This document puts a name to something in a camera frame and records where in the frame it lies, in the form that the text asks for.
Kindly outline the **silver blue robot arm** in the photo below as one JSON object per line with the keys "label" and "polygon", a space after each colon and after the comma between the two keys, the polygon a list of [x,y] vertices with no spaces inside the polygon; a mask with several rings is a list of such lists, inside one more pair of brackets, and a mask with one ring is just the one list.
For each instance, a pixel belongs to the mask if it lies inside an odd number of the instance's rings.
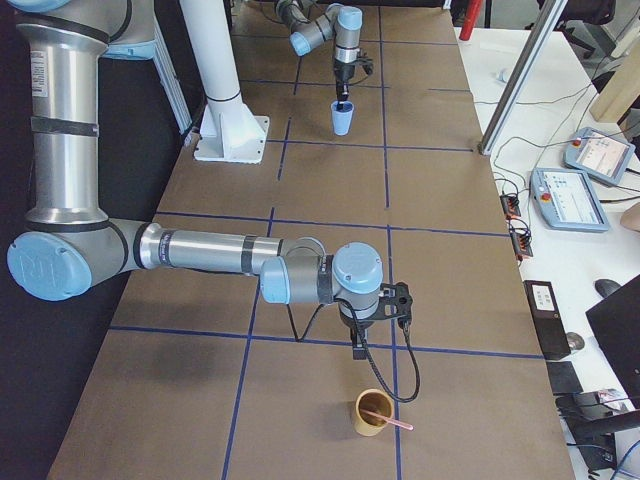
{"label": "silver blue robot arm", "polygon": [[360,66],[367,76],[373,73],[373,60],[360,48],[363,12],[360,8],[333,3],[315,19],[306,13],[313,1],[277,1],[275,13],[290,31],[295,53],[305,56],[329,40],[333,41],[333,73],[336,84],[336,110],[345,111],[349,86]]}
{"label": "silver blue robot arm", "polygon": [[[14,11],[1,6],[1,246],[21,234],[32,203],[28,46]],[[155,213],[180,150],[180,137],[149,61],[99,63],[99,198],[118,218]],[[88,368],[125,289],[121,274],[67,301],[26,293],[1,269],[1,364]]]}

